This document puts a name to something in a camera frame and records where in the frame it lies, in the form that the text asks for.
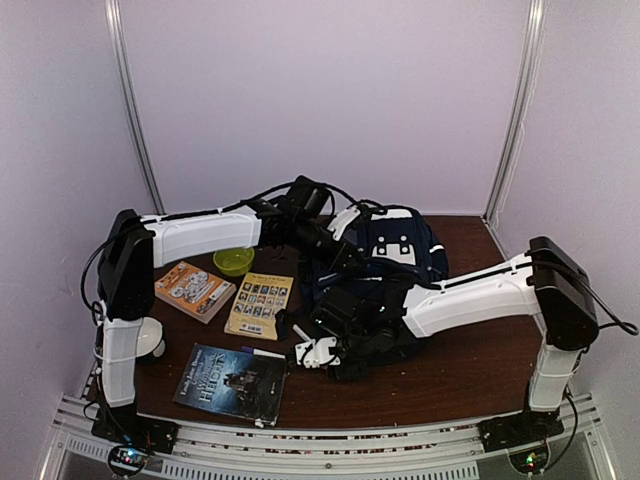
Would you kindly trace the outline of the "yellow paperback book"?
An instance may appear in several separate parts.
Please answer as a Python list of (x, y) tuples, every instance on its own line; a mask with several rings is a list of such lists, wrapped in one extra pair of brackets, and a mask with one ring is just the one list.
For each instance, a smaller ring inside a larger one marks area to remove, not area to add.
[(276, 314), (287, 307), (293, 282), (289, 276), (247, 273), (233, 301), (224, 332), (277, 341)]

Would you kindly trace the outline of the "navy blue backpack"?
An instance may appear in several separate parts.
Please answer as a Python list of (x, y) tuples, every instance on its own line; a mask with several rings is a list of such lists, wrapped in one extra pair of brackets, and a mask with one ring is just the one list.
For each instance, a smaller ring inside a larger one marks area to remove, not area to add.
[(317, 339), (391, 334), (395, 363), (420, 349), (419, 339), (404, 320), (407, 294), (414, 287), (433, 289), (446, 279), (448, 259), (438, 237), (415, 209), (357, 207), (361, 216), (341, 239), (356, 246), (365, 260), (362, 269), (330, 270), (289, 245), (294, 223), (315, 223), (324, 229), (330, 223), (314, 221), (301, 207), (276, 206), (263, 222), (261, 241), (298, 251), (303, 307), (320, 335)]

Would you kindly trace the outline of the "orange comic paperback book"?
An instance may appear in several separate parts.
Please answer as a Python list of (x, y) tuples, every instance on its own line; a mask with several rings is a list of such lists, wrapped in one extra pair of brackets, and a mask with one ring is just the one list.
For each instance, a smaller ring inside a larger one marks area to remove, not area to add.
[(236, 285), (181, 261), (154, 282), (158, 299), (208, 324), (235, 295)]

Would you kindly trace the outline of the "red capped white marker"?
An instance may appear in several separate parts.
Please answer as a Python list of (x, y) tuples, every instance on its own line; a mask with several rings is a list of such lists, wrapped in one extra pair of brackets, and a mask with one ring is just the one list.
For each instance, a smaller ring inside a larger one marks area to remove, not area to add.
[(292, 329), (304, 342), (311, 341), (311, 337), (299, 325), (294, 324)]

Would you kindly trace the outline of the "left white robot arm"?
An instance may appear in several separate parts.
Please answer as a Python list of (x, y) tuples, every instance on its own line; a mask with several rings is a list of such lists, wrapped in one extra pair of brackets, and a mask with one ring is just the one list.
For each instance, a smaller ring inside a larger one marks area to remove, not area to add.
[(357, 271), (363, 255), (321, 226), (317, 215), (334, 188), (300, 176), (229, 206), (165, 215), (120, 211), (87, 263), (96, 268), (97, 297), (86, 307), (98, 331), (106, 429), (123, 444), (144, 433), (136, 403), (136, 349), (142, 320), (156, 300), (160, 270), (182, 260), (235, 248), (288, 246), (338, 271)]

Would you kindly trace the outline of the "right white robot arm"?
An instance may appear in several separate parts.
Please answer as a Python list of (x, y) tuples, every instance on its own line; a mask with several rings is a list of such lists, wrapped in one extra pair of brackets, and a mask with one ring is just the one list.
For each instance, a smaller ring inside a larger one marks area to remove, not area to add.
[(380, 358), (398, 359), (421, 340), (454, 328), (511, 315), (539, 317), (544, 336), (525, 390), (524, 411), (513, 419), (519, 440), (535, 440), (551, 424), (583, 352), (603, 330), (606, 307), (586, 272), (547, 237), (500, 264), (445, 278), (435, 262), (420, 265), (370, 258), (357, 271), (329, 273), (319, 282), (312, 314), (324, 333), (295, 349), (305, 368), (359, 377)]

